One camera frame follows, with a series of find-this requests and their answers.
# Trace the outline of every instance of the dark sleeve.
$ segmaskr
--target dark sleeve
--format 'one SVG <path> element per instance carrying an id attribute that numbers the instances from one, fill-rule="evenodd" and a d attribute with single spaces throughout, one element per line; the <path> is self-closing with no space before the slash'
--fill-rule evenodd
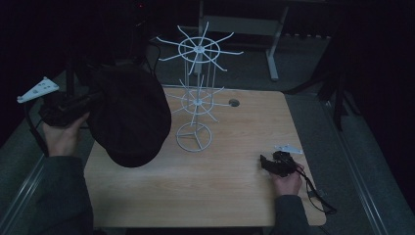
<path id="1" fill-rule="evenodd" d="M 83 176 L 82 160 L 45 160 L 39 198 L 28 234 L 92 234 L 93 213 Z"/>
<path id="2" fill-rule="evenodd" d="M 275 199 L 275 235 L 306 235 L 309 225 L 301 198 L 284 195 Z"/>

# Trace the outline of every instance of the person's hand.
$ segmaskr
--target person's hand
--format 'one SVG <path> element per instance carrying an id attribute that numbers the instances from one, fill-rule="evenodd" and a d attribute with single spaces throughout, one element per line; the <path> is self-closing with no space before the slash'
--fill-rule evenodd
<path id="1" fill-rule="evenodd" d="M 298 166 L 298 170 L 302 171 L 304 166 Z M 274 184 L 275 193 L 277 198 L 283 195 L 298 195 L 300 187 L 302 185 L 302 180 L 300 174 L 295 171 L 294 173 L 287 175 L 286 177 L 281 177 L 274 173 L 269 173 L 272 177 L 272 182 Z"/>
<path id="2" fill-rule="evenodd" d="M 43 123 L 49 156 L 73 156 L 79 140 L 79 127 L 88 119 L 83 115 L 67 127 L 55 127 Z"/>

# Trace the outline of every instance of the wire display stand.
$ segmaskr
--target wire display stand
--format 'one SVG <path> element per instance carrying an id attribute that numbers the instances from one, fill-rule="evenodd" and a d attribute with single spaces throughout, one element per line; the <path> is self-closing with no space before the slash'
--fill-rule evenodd
<path id="1" fill-rule="evenodd" d="M 177 130 L 176 140 L 178 145 L 189 152 L 200 152 L 210 145 L 212 134 L 208 126 L 200 122 L 199 116 L 209 115 L 214 121 L 218 122 L 210 111 L 214 106 L 229 106 L 228 104 L 214 103 L 214 94 L 224 88 L 214 88 L 216 68 L 227 71 L 217 63 L 217 58 L 220 54 L 241 55 L 244 52 L 222 51 L 218 43 L 230 38 L 233 33 L 214 41 L 206 37 L 208 23 L 202 36 L 190 37 L 180 26 L 178 26 L 178 29 L 186 37 L 180 43 L 162 40 L 157 37 L 160 42 L 176 45 L 178 50 L 177 55 L 159 60 L 169 61 L 179 57 L 184 60 L 184 82 L 179 79 L 184 89 L 184 95 L 179 97 L 166 94 L 166 96 L 181 101 L 182 108 L 173 111 L 172 114 L 184 110 L 192 115 L 191 121 L 183 124 Z M 207 65 L 206 78 L 202 75 L 202 65 Z M 197 75 L 196 86 L 190 85 L 190 75 L 192 73 Z"/>

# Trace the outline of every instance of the black hat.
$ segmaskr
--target black hat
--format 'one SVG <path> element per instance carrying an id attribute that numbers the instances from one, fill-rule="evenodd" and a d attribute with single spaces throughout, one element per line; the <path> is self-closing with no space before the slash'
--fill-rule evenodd
<path id="1" fill-rule="evenodd" d="M 92 90 L 104 102 L 91 107 L 92 136 L 110 158 L 125 167 L 151 161 L 170 132 L 171 112 L 159 81 L 131 64 L 103 67 L 92 73 Z"/>

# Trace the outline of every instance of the wooden table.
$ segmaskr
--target wooden table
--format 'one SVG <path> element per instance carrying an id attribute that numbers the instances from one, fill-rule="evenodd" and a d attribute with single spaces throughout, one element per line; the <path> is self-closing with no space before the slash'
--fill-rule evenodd
<path id="1" fill-rule="evenodd" d="M 165 88 L 182 96 L 183 89 Z M 191 120 L 179 111 L 159 154 L 148 164 L 125 168 L 115 164 L 94 144 L 85 178 L 94 209 L 96 227 L 222 227 L 273 226 L 274 191 L 269 174 L 261 169 L 259 155 L 271 159 L 277 144 L 301 149 L 285 97 L 280 92 L 222 90 L 214 102 L 239 107 L 215 106 L 200 117 L 212 133 L 211 144 L 201 152 L 180 148 L 176 131 Z M 172 111 L 180 100 L 167 98 Z M 305 155 L 292 155 L 305 166 Z M 326 221 L 323 212 L 308 201 L 305 184 L 300 196 L 310 225 Z"/>

